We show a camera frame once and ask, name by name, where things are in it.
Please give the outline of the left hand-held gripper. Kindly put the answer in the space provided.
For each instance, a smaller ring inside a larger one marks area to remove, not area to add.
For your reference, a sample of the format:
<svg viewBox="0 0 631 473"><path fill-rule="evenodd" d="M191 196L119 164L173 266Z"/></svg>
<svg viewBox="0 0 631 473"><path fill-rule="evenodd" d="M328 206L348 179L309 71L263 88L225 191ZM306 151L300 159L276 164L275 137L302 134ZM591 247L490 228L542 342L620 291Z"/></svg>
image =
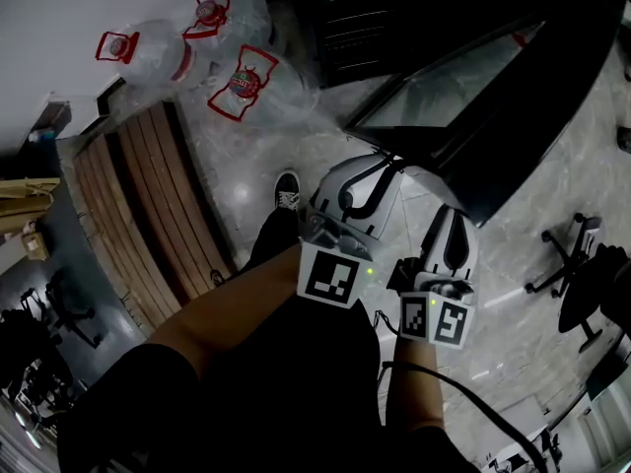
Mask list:
<svg viewBox="0 0 631 473"><path fill-rule="evenodd" d="M383 265L379 241L399 191L403 164L382 154L348 159L329 170L305 211L297 294L305 299L350 308L374 284ZM361 207L348 189L384 169ZM333 210L354 210L336 218Z"/></svg>

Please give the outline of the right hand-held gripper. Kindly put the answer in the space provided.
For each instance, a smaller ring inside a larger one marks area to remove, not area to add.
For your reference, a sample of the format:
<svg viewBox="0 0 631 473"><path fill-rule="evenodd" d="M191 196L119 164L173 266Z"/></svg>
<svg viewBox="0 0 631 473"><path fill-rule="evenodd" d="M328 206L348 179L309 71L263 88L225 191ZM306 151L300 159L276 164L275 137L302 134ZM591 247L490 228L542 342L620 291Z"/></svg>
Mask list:
<svg viewBox="0 0 631 473"><path fill-rule="evenodd" d="M453 222L454 269L447 261ZM460 349L474 317L471 278L478 260L477 229L463 214L442 205L427 237L427 271L418 258L400 259L386 286L400 298L398 335Z"/></svg>

